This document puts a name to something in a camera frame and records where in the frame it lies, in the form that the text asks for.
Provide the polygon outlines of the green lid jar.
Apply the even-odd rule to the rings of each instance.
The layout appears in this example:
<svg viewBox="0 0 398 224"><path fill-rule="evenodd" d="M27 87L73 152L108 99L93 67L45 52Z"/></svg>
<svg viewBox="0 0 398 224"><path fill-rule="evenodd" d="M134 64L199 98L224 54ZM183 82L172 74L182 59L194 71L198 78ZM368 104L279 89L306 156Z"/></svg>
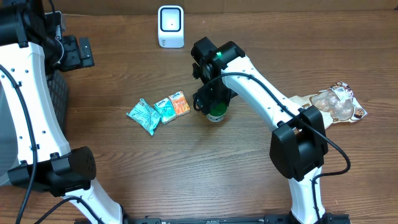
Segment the green lid jar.
<svg viewBox="0 0 398 224"><path fill-rule="evenodd" d="M220 122L223 120L226 111L228 107L225 105L225 103L220 103L217 106L215 106L210 112L206 115L206 117L211 121L211 122Z"/></svg>

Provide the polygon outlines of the orange tissue pack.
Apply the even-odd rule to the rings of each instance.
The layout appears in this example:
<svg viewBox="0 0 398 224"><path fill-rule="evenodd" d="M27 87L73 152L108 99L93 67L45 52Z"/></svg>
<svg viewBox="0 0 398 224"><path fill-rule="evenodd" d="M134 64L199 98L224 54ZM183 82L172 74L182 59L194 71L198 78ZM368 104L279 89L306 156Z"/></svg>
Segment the orange tissue pack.
<svg viewBox="0 0 398 224"><path fill-rule="evenodd" d="M174 108L177 117L183 116L190 112L189 104L185 99L185 96L182 91L178 91L173 95L170 95L169 100L172 103L172 106Z"/></svg>

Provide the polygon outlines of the teal tissue pack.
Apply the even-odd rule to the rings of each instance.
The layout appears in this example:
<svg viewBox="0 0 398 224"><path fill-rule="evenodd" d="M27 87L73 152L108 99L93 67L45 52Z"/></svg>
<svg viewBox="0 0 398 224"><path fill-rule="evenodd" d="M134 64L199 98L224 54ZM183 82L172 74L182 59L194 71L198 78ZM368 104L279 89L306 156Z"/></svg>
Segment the teal tissue pack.
<svg viewBox="0 0 398 224"><path fill-rule="evenodd" d="M156 102L154 108L160 114L163 124L167 124L177 117L173 104L168 98Z"/></svg>

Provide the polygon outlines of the mint green wipes pack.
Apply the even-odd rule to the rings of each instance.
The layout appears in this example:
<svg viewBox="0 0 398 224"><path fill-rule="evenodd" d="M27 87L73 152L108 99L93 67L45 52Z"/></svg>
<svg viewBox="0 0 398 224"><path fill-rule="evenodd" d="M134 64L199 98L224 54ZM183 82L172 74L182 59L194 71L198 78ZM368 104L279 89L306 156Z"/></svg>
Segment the mint green wipes pack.
<svg viewBox="0 0 398 224"><path fill-rule="evenodd" d="M143 98L126 115L139 123L151 136L154 135L161 119L160 114Z"/></svg>

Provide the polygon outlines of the brown snack bag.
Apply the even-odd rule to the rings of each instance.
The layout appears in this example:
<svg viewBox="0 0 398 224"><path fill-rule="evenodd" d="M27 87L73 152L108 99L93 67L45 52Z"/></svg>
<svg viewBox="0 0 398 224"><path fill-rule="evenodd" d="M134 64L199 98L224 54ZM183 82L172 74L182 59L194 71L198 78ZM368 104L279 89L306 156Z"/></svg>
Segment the brown snack bag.
<svg viewBox="0 0 398 224"><path fill-rule="evenodd" d="M313 95L292 96L290 99L305 109L315 106L323 116L325 129L335 123L354 123L367 115L345 82L337 82Z"/></svg>

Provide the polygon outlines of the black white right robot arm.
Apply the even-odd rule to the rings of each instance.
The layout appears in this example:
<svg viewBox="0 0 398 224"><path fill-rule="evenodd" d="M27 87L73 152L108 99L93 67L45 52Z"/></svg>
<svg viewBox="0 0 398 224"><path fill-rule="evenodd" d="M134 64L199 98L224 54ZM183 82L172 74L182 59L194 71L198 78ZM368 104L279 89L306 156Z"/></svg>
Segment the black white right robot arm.
<svg viewBox="0 0 398 224"><path fill-rule="evenodd" d="M288 215L268 215L265 223L350 223L348 215L326 212L320 179L349 171L346 153L327 138L321 112L303 108L275 88L252 64L245 51L229 41L216 47L204 37L191 49L193 77L203 86L193 94L193 107L210 121L219 122L231 99L240 96L267 124L271 134L270 159L289 181L292 207ZM343 170L324 173L328 148L334 147L345 159Z"/></svg>

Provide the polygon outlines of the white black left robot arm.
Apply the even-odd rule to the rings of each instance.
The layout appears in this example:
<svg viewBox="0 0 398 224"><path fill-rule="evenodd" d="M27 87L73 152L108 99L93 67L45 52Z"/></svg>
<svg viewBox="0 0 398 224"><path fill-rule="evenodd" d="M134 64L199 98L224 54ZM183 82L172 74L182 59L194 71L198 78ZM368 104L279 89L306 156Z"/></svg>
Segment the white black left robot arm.
<svg viewBox="0 0 398 224"><path fill-rule="evenodd" d="M41 1L1 5L1 85L16 132L17 165L10 184L28 194L49 192L90 223L123 223L124 210L96 179L90 148L72 149L63 133L68 90L60 72L95 63L86 37L64 34L62 13Z"/></svg>

